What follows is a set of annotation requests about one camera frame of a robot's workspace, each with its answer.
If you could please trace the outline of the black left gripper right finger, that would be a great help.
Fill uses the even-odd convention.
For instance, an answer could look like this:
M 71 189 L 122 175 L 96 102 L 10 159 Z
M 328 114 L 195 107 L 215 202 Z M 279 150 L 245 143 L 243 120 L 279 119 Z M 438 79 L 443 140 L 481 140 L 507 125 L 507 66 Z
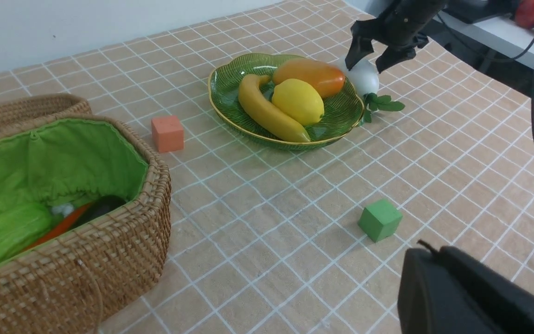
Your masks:
M 456 247 L 441 247 L 439 263 L 503 334 L 534 334 L 533 294 Z

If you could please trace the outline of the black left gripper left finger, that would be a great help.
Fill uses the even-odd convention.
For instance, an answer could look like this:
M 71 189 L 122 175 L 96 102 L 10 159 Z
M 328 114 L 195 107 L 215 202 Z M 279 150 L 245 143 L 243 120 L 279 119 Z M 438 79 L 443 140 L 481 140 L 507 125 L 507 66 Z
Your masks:
M 403 260 L 398 313 L 403 334 L 502 334 L 440 262 L 439 250 L 419 240 Z

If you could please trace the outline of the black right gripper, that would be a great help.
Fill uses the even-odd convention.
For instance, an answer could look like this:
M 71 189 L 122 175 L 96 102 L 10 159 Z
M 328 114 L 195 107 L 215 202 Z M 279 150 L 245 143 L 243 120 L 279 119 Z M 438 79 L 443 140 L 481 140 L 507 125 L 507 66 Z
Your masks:
M 446 0 L 393 0 L 375 19 L 358 20 L 350 28 L 352 42 L 347 70 L 374 52 L 372 41 L 386 45 L 375 65 L 379 74 L 417 55 L 413 39 L 447 4 Z

